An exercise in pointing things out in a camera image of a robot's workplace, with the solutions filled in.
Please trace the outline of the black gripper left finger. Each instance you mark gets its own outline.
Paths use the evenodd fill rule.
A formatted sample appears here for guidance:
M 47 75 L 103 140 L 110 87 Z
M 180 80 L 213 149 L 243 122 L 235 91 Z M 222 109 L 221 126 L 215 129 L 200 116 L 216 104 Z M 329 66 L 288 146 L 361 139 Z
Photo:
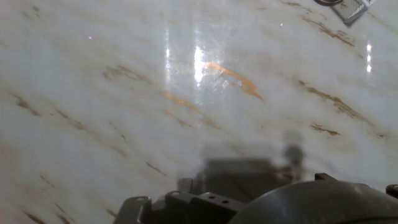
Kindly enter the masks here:
M 113 223 L 227 224 L 245 207 L 245 203 L 209 192 L 193 195 L 173 191 L 155 203 L 146 196 L 126 199 Z

